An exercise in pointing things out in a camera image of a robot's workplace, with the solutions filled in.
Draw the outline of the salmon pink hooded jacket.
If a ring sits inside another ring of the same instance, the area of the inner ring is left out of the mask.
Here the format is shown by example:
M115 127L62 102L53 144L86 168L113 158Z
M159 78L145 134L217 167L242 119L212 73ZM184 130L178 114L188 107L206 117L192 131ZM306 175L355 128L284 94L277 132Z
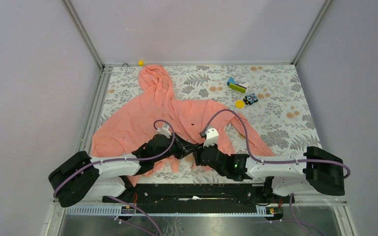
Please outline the salmon pink hooded jacket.
M138 76L143 93L115 112L93 135L92 156L114 157L131 153L155 134L154 121L169 122L175 132L191 143L200 143L200 132L212 116L220 111L211 125L219 131L218 148L225 154L235 153L224 128L232 124L248 137L253 155L273 156L272 150L251 127L244 116L238 120L225 111L225 106L214 100L178 100L172 80L164 67L148 65Z

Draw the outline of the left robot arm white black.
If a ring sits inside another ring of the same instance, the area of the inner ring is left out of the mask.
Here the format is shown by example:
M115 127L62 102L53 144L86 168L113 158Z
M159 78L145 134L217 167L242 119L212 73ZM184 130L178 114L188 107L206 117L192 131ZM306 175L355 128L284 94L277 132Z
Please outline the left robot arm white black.
M177 134L156 134L137 150L115 157L92 157L79 151L52 171L48 180L53 197L62 207L70 207L83 199L96 196L115 196L121 202L132 198L133 189L120 181L113 190L98 188L96 183L112 177L137 176L154 169L154 165L168 157L182 159L201 144L185 141Z

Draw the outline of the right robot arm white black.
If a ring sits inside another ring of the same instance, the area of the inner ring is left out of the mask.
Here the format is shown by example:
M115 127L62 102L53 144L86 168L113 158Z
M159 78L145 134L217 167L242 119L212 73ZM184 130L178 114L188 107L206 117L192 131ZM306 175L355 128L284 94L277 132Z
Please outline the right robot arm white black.
M291 156L250 156L225 154L217 145L199 147L193 153L197 166L208 166L234 181L264 179L266 201L276 202L291 193L315 190L329 196L345 195L345 178L350 169L343 160L319 147L307 147Z

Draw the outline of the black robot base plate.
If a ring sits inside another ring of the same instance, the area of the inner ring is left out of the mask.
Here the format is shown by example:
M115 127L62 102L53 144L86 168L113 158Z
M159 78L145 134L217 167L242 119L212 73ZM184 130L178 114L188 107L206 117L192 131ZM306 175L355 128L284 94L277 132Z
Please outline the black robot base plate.
M281 207L290 202L290 196L275 195L263 184L137 184L117 197L103 196L102 201L124 201L136 204L141 209L148 206L169 210L193 207L198 212L204 208L230 210L239 206Z

